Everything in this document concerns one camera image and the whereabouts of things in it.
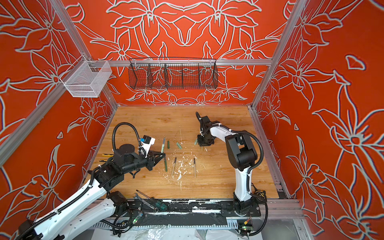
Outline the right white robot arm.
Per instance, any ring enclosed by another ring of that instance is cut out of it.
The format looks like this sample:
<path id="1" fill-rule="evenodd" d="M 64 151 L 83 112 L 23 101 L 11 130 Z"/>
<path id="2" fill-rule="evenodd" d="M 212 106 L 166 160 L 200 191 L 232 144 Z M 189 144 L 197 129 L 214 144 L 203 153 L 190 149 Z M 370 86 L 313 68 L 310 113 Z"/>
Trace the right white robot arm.
<path id="1" fill-rule="evenodd" d="M 247 131 L 236 131 L 218 121 L 212 122 L 209 117 L 202 117 L 198 112 L 196 117 L 200 124 L 200 134 L 197 135 L 200 147 L 213 145 L 215 139 L 225 142 L 229 162 L 235 169 L 234 211 L 240 216 L 248 214 L 258 199 L 251 191 L 251 178 L 253 169 L 264 159 L 260 140 Z"/>

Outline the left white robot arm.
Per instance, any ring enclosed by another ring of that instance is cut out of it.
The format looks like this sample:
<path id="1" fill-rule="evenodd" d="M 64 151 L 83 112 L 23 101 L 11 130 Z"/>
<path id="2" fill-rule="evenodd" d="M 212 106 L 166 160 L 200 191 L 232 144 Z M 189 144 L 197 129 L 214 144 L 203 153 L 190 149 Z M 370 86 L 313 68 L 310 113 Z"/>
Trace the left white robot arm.
<path id="1" fill-rule="evenodd" d="M 134 177 L 142 168 L 151 171 L 166 155 L 151 150 L 156 140 L 147 135 L 136 136 L 137 147 L 124 144 L 118 148 L 116 133 L 121 126 L 129 126 L 138 133 L 130 123 L 117 124 L 112 133 L 113 156 L 89 171 L 91 177 L 85 185 L 58 207 L 36 221 L 22 223 L 18 240 L 72 240 L 94 224 L 129 211 L 127 199 L 111 190 L 126 174 Z"/>

